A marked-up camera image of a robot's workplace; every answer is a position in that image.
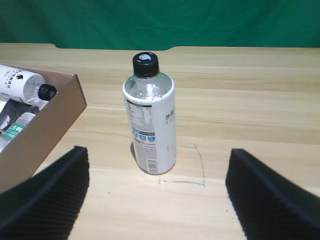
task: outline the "green cloth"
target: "green cloth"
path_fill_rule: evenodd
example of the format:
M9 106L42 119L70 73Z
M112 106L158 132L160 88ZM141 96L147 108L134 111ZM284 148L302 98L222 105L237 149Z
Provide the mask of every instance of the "green cloth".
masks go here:
M320 0L0 0L0 42L320 47Z

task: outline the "cardboard box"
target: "cardboard box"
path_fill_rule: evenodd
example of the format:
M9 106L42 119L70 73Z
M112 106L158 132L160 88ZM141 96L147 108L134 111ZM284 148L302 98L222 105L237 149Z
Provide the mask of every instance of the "cardboard box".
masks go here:
M58 94L0 153L0 193L33 175L87 106L76 74L12 67L42 75Z

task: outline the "black foam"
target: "black foam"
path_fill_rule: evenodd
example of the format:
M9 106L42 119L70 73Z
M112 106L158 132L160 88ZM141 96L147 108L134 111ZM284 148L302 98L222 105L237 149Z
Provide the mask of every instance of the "black foam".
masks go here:
M226 187L248 240L320 240L320 198L233 149Z
M88 152L76 146L0 195L0 240L66 240L88 186Z

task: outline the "water bottle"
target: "water bottle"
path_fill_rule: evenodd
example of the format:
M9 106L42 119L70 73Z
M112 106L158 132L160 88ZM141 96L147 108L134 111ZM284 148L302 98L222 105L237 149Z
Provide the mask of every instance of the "water bottle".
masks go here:
M14 139L35 116L36 114L31 112L23 113L15 123L13 123L8 130L0 136L0 152L5 149L12 139Z
M136 162L146 173L163 174L176 163L175 83L159 72L154 53L141 52L132 61L134 75L122 91Z
M38 100L49 101L57 94L38 73L0 64L0 95L33 105Z

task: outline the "wooden table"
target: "wooden table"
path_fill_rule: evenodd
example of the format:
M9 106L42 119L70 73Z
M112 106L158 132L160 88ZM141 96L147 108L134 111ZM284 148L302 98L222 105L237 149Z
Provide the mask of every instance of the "wooden table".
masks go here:
M130 151L121 87L136 53L0 44L4 64L79 75L88 107L42 166L88 147L90 187L70 240L244 240L225 187L231 148L320 196L320 49L156 51L176 82L177 163L161 176Z

